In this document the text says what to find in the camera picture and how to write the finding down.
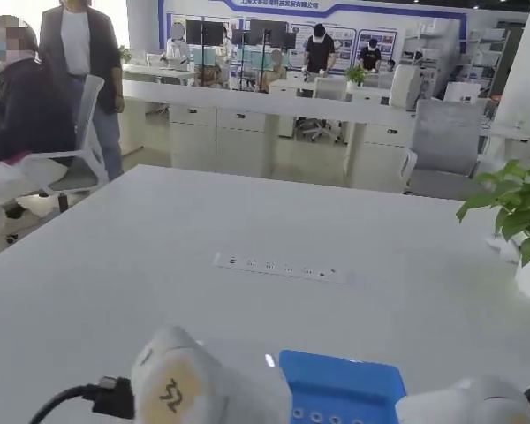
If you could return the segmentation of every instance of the jeans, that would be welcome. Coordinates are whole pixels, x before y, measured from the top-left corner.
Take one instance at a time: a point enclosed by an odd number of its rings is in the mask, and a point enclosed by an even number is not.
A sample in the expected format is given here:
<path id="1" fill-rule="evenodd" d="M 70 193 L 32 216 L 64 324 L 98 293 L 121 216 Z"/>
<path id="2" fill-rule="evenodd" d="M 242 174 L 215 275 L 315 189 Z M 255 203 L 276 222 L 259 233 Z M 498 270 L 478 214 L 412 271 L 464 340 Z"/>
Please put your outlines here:
<path id="1" fill-rule="evenodd" d="M 80 100 L 85 87 L 85 81 L 72 79 L 72 114 L 77 122 L 80 109 Z M 117 113 L 106 113 L 98 104 L 92 118 L 98 143 L 102 149 L 104 166 L 110 181 L 124 173 L 122 168 L 122 150 L 120 148 L 120 125 Z"/>

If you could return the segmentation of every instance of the electrical outlet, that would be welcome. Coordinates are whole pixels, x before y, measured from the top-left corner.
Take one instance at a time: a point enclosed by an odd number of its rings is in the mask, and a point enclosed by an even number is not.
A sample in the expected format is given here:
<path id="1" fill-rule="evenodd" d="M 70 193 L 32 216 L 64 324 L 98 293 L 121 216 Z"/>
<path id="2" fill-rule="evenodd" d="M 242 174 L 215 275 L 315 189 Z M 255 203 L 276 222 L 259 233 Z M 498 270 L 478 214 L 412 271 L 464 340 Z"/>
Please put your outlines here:
<path id="1" fill-rule="evenodd" d="M 325 283 L 352 284 L 352 273 L 329 267 L 303 266 L 287 261 L 273 261 L 240 254 L 216 254 L 214 265 L 219 268 L 259 272 L 274 276 L 289 276 Z"/>

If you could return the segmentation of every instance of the green plant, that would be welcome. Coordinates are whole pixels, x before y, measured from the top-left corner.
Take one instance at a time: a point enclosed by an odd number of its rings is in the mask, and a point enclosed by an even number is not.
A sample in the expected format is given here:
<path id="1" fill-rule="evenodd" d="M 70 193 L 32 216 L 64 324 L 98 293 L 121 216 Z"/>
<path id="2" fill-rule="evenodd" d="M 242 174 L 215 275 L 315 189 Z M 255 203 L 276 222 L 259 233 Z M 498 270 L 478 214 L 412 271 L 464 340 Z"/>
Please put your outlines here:
<path id="1" fill-rule="evenodd" d="M 361 66 L 352 66 L 345 71 L 345 77 L 348 81 L 359 85 L 365 81 L 365 70 Z"/>
<path id="2" fill-rule="evenodd" d="M 130 60 L 132 60 L 132 50 L 127 49 L 124 46 L 120 46 L 120 59 L 124 61 L 124 63 L 128 63 Z"/>
<path id="3" fill-rule="evenodd" d="M 464 203 L 457 216 L 461 222 L 469 209 L 496 208 L 496 233 L 506 240 L 524 232 L 526 240 L 520 246 L 524 267 L 530 262 L 530 168 L 524 168 L 519 161 L 511 160 L 495 173 L 480 174 L 476 180 L 490 184 L 492 190 L 479 193 Z"/>

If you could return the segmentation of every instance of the dark shirt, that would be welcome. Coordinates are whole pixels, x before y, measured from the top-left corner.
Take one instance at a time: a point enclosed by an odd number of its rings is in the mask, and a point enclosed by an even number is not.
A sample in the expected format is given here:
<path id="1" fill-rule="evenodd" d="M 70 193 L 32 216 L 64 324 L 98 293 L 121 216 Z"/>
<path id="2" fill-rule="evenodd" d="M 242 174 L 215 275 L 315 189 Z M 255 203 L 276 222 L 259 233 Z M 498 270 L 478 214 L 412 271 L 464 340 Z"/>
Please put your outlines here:
<path id="1" fill-rule="evenodd" d="M 33 59 L 0 72 L 0 162 L 23 154 L 73 151 L 71 104 Z M 55 159 L 69 166 L 71 158 Z"/>
<path id="2" fill-rule="evenodd" d="M 327 34 L 324 36 L 323 42 L 313 42 L 312 37 L 310 37 L 308 38 L 306 51 L 309 55 L 308 71 L 311 73 L 318 73 L 321 69 L 326 71 L 329 55 L 336 53 L 334 40 Z"/>
<path id="3" fill-rule="evenodd" d="M 363 59 L 363 69 L 371 71 L 375 68 L 375 64 L 381 61 L 381 51 L 379 49 L 370 51 L 369 47 L 364 47 L 361 49 L 360 59 Z"/>

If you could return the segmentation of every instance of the cable connector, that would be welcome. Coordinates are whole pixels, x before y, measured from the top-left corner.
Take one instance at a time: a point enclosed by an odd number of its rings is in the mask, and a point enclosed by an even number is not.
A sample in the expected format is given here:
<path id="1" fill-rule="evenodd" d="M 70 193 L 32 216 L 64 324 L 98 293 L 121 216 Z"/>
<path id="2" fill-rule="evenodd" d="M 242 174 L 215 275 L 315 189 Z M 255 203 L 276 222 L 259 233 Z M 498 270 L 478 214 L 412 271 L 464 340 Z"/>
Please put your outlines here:
<path id="1" fill-rule="evenodd" d="M 127 378 L 103 377 L 97 385 L 100 390 L 91 400 L 93 413 L 109 415 L 110 417 L 133 420 L 132 384 Z"/>

